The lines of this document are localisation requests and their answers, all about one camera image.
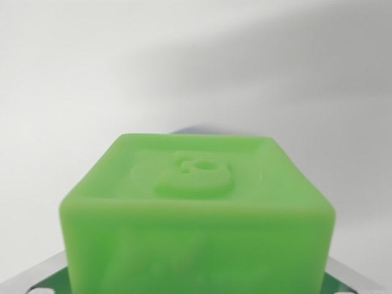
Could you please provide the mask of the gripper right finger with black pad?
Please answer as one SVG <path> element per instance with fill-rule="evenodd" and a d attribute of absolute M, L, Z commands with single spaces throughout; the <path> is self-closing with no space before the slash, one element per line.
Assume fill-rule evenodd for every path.
<path fill-rule="evenodd" d="M 328 257 L 322 293 L 391 293 L 391 290 Z"/>

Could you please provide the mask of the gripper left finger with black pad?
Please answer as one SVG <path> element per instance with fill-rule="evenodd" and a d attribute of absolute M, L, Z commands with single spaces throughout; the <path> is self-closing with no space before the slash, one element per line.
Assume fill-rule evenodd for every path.
<path fill-rule="evenodd" d="M 65 252 L 2 282 L 1 293 L 71 293 Z"/>

